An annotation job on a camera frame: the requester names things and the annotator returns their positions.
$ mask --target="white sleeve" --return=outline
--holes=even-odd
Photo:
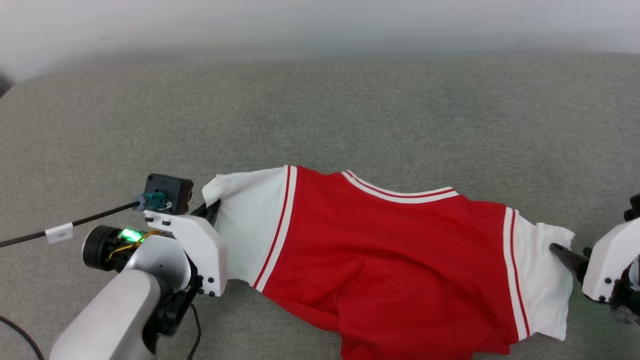
[[[202,188],[221,199],[215,229],[227,242],[229,279],[254,285],[269,254],[284,204],[287,167],[217,175]]]
[[[529,330],[564,340],[573,275],[549,245],[569,248],[574,234],[564,227],[533,225],[517,211],[515,215],[513,254]]]

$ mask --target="white tag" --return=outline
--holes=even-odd
[[[54,227],[53,229],[45,230],[47,235],[47,241],[50,244],[57,243],[58,241],[71,239],[74,237],[74,225],[71,223]]]

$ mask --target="striped trim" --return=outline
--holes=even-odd
[[[353,186],[357,187],[358,189],[362,190],[365,193],[368,193],[369,195],[373,195],[375,197],[379,197],[381,199],[392,201],[392,202],[400,202],[403,204],[421,204],[423,202],[438,201],[438,200],[459,195],[451,187],[431,190],[428,192],[419,192],[419,193],[392,192],[360,179],[350,170],[343,171],[342,175]]]
[[[284,200],[282,202],[282,212],[280,213],[280,221],[278,223],[278,227],[276,229],[276,233],[273,237],[273,242],[271,244],[271,248],[269,249],[269,254],[267,255],[267,259],[262,266],[262,270],[258,275],[258,278],[253,284],[253,287],[262,292],[264,290],[264,286],[267,284],[269,280],[269,276],[273,271],[276,263],[278,262],[278,257],[280,256],[280,251],[282,251],[282,247],[284,245],[284,241],[287,238],[287,232],[289,230],[289,222],[291,221],[291,211],[293,209],[293,198],[296,193],[296,180],[298,176],[298,168],[294,166],[286,166],[287,168],[287,184],[284,190]]]
[[[513,318],[518,331],[518,341],[531,336],[527,313],[524,301],[520,292],[520,280],[518,278],[518,265],[515,257],[515,238],[513,236],[515,224],[518,218],[518,211],[506,208],[504,223],[502,227],[502,244],[504,252],[504,262],[507,266],[507,277],[509,280],[509,294],[511,295],[511,307]]]

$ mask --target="black cable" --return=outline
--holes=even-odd
[[[29,336],[29,334],[27,334],[26,331],[22,330],[16,323],[14,323],[13,321],[5,318],[4,316],[0,316],[0,322],[3,322],[5,324],[9,325],[10,328],[15,330],[18,334],[20,334],[29,343],[29,345],[31,345],[31,348],[33,349],[33,352],[36,353],[36,356],[38,357],[38,360],[44,360],[44,356],[42,355],[42,351],[40,351],[40,348],[38,347],[38,344],[36,344],[36,342],[33,341],[31,336]]]
[[[193,310],[193,317],[196,318],[196,326],[198,327],[198,337],[196,337],[196,343],[193,344],[193,348],[191,348],[191,352],[189,353],[189,356],[187,356],[187,360],[193,360],[193,354],[196,353],[198,344],[200,344],[202,330],[200,328],[200,320],[198,319],[198,312],[196,311],[196,307],[193,304],[189,304],[189,306],[191,306],[191,309]]]
[[[140,202],[139,201],[134,201],[134,202],[131,202],[129,204],[126,204],[126,205],[123,205],[123,206],[119,206],[119,207],[117,207],[115,209],[111,209],[109,211],[105,211],[103,213],[99,213],[99,214],[96,214],[96,215],[92,215],[90,217],[86,217],[86,218],[83,218],[83,219],[80,219],[80,220],[76,220],[76,221],[72,222],[71,224],[73,226],[86,224],[86,223],[88,223],[90,221],[94,221],[94,220],[97,220],[99,218],[108,217],[109,215],[113,215],[115,213],[119,213],[119,212],[121,212],[123,210],[126,210],[126,209],[134,208],[134,207],[136,207],[138,205],[140,205]],[[21,236],[19,238],[2,241],[2,242],[0,242],[0,247],[5,247],[5,246],[17,244],[17,243],[22,243],[22,242],[25,242],[25,241],[41,238],[43,236],[46,236],[45,231],[39,231],[37,233]]]

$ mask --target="red stripe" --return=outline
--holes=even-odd
[[[262,266],[262,270],[258,275],[258,279],[255,280],[253,287],[256,288],[258,286],[258,282],[260,282],[260,278],[262,278],[262,274],[264,274],[265,269],[267,268],[267,264],[269,263],[269,259],[271,258],[271,254],[273,253],[273,249],[276,247],[276,239],[278,239],[278,234],[280,234],[280,227],[282,226],[282,219],[284,219],[284,210],[287,205],[287,197],[289,196],[289,178],[291,177],[291,167],[287,166],[287,186],[284,189],[284,203],[282,204],[282,213],[280,214],[280,221],[278,223],[278,227],[276,229],[276,234],[273,237],[273,243],[271,243],[271,248],[269,249],[269,254],[267,255],[267,260],[265,260],[264,265]]]
[[[369,185],[369,184],[363,183],[363,182],[362,182],[362,180],[360,180],[359,178],[357,178],[357,177],[355,177],[355,176],[351,175],[351,174],[350,174],[350,173],[348,173],[348,172],[347,172],[346,174],[348,174],[349,176],[351,176],[351,178],[352,178],[352,179],[354,179],[354,180],[355,180],[355,181],[357,181],[360,185],[362,185],[362,186],[364,186],[364,187],[366,187],[366,188],[369,188],[369,189],[371,189],[371,190],[373,190],[373,191],[375,191],[375,192],[379,192],[379,193],[381,193],[381,194],[383,194],[383,195],[387,195],[387,196],[391,196],[391,197],[399,197],[399,198],[401,198],[401,199],[418,199],[418,198],[420,198],[420,197],[430,197],[430,196],[441,195],[441,194],[444,194],[444,193],[450,193],[450,192],[453,192],[453,191],[454,191],[453,189],[447,189],[447,190],[442,190],[441,192],[429,193],[429,194],[422,194],[422,195],[395,195],[395,194],[387,193],[387,192],[384,192],[384,191],[382,191],[382,190],[380,190],[380,189],[374,188],[373,186],[371,186],[371,185]]]
[[[524,319],[524,325],[527,328],[527,337],[531,336],[529,331],[529,322],[527,321],[527,313],[524,311],[524,302],[522,301],[522,294],[520,294],[520,284],[518,283],[518,268],[516,267],[516,256],[513,252],[513,228],[516,224],[516,211],[513,211],[513,217],[511,220],[511,261],[513,262],[513,272],[516,277],[516,290],[518,290],[518,300],[520,301],[520,310],[522,311],[522,318]]]

